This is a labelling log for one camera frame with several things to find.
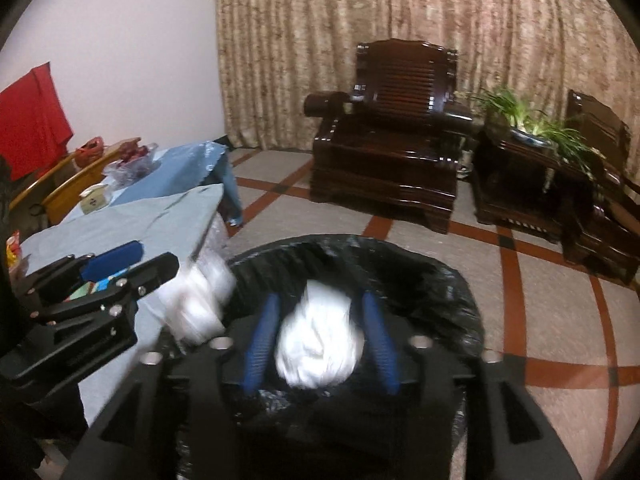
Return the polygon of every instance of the curtain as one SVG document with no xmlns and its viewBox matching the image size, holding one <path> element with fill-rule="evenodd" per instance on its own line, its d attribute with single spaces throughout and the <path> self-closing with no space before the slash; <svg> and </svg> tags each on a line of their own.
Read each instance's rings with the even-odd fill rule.
<svg viewBox="0 0 640 480">
<path fill-rule="evenodd" d="M 355 47 L 427 40 L 459 55 L 458 90 L 507 84 L 561 117 L 569 88 L 611 106 L 634 133 L 640 56 L 606 0 L 216 0 L 226 132 L 236 145 L 309 149 L 313 91 L 349 91 Z"/>
</svg>

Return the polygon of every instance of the blue cloth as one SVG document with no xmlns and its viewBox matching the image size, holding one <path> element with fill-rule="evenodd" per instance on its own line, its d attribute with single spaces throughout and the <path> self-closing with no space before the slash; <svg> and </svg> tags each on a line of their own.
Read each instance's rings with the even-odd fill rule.
<svg viewBox="0 0 640 480">
<path fill-rule="evenodd" d="M 224 197 L 229 218 L 234 224 L 242 223 L 242 205 L 238 185 L 226 156 L 226 146 L 207 140 L 185 144 L 168 150 L 145 178 L 127 187 L 110 205 L 126 204 L 143 198 L 158 198 L 182 193 L 203 184 L 215 182 L 224 185 Z"/>
</svg>

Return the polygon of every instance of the crumpled white paper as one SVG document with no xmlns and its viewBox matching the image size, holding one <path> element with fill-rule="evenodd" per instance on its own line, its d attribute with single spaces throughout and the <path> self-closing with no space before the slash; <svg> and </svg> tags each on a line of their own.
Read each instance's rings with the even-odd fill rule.
<svg viewBox="0 0 640 480">
<path fill-rule="evenodd" d="M 302 300 L 282 322 L 275 352 L 278 374 L 289 386 L 319 388 L 351 375 L 364 340 L 350 321 L 350 305 L 339 290 L 306 282 Z"/>
<path fill-rule="evenodd" d="M 197 264 L 181 265 L 174 279 L 158 290 L 166 306 L 164 322 L 176 340 L 202 344 L 223 333 L 222 306 L 235 284 L 225 261 L 216 254 Z"/>
</svg>

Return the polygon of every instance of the red fabric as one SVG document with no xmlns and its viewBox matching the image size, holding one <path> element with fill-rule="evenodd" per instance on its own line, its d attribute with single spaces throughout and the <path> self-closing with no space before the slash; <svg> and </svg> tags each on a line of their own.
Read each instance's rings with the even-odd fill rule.
<svg viewBox="0 0 640 480">
<path fill-rule="evenodd" d="M 11 166 L 12 180 L 55 166 L 72 136 L 49 63 L 0 92 L 0 155 Z"/>
</svg>

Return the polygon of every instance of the dark wooden chair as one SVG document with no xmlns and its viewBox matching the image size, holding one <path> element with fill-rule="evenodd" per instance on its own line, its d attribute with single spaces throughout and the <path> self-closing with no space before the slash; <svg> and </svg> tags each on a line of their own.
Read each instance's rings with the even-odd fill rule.
<svg viewBox="0 0 640 480">
<path fill-rule="evenodd" d="M 454 100 L 457 59 L 456 51 L 423 41 L 359 44 L 351 95 L 305 100 L 305 115 L 322 118 L 311 198 L 417 208 L 426 226 L 446 233 L 462 139 L 478 130 Z"/>
<path fill-rule="evenodd" d="M 605 270 L 629 283 L 640 264 L 640 206 L 628 195 L 640 193 L 640 187 L 625 176 L 629 129 L 611 108 L 573 90 L 566 124 L 605 158 L 596 160 L 592 183 L 566 187 L 561 207 L 564 257 L 588 267 L 604 263 Z"/>
</svg>

